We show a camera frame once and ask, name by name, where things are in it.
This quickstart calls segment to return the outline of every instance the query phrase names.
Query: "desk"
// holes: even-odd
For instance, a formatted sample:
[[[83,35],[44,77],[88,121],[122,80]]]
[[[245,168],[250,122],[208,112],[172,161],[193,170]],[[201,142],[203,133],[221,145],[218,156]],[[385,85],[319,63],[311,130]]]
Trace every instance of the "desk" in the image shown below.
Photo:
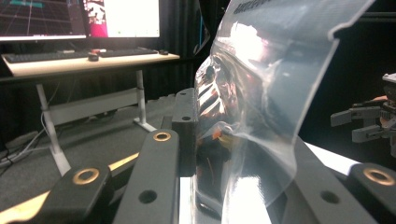
[[[127,69],[135,65],[137,88],[127,91],[120,91],[98,97],[92,97],[68,104],[48,106],[46,95],[41,82],[36,83],[38,96],[40,99],[41,110],[45,118],[46,128],[51,141],[50,151],[58,166],[61,175],[64,175],[69,169],[70,164],[62,151],[55,131],[55,125],[66,123],[76,119],[86,118],[91,115],[104,113],[109,110],[117,109],[127,105],[138,103],[139,118],[134,122],[145,130],[151,132],[155,128],[146,122],[145,92],[143,85],[142,67],[148,67],[152,64],[176,60],[179,56],[174,54],[160,55],[148,54],[138,56],[125,56],[113,58],[100,58],[98,62],[90,62],[87,58],[68,59],[36,63],[8,63],[4,59],[12,76],[24,80],[42,80],[46,78],[70,76],[74,74],[94,74],[102,71]]]

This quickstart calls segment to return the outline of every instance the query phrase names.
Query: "computer monitor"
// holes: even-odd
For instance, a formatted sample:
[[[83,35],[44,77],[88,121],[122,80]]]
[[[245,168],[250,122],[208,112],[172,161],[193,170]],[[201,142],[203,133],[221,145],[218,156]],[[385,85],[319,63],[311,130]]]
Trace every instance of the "computer monitor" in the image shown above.
[[[85,39],[82,0],[2,0],[0,42]]]
[[[84,0],[88,37],[159,37],[159,0]]]

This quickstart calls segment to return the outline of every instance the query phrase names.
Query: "transparent plastic bag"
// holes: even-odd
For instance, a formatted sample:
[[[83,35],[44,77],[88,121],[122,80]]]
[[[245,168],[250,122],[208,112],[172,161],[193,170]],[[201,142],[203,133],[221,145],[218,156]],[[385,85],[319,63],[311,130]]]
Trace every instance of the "transparent plastic bag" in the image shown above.
[[[231,1],[195,78],[198,204],[225,223],[268,218],[295,177],[294,142],[338,45],[333,33],[372,2]]]

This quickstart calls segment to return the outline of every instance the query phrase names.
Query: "screw hole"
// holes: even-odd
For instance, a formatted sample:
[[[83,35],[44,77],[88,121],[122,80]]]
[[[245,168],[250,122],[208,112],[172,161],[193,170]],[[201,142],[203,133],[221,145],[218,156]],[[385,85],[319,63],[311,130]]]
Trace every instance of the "screw hole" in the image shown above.
[[[158,134],[157,135],[157,137],[158,137],[158,139],[165,139],[166,138],[166,134],[164,134],[164,133],[160,133],[160,134]]]
[[[320,197],[327,203],[340,203],[338,196],[328,190],[322,191]]]
[[[94,175],[94,172],[93,172],[93,171],[87,171],[87,172],[85,172],[85,173],[82,173],[82,174],[79,176],[79,178],[80,178],[81,180],[87,180],[87,179],[93,177],[93,175]]]
[[[145,190],[139,195],[139,202],[152,203],[157,199],[157,193],[154,190]]]
[[[380,173],[372,172],[372,176],[374,176],[375,178],[377,178],[379,180],[387,180],[387,177]]]

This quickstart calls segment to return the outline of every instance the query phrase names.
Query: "brass bushing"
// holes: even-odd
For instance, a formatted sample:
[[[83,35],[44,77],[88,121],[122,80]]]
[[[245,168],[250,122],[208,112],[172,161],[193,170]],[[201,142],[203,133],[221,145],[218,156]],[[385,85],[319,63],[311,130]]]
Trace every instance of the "brass bushing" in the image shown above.
[[[81,178],[82,175],[86,173],[91,173],[91,175],[88,178]],[[73,183],[77,185],[86,185],[91,182],[93,182],[97,177],[99,176],[99,170],[95,168],[86,168],[81,171],[78,171],[74,176],[73,176]]]
[[[365,168],[364,175],[377,184],[384,186],[392,186],[395,184],[395,179],[389,174],[375,168]]]
[[[171,134],[170,133],[156,133],[153,136],[153,138],[157,142],[165,142],[171,138]]]

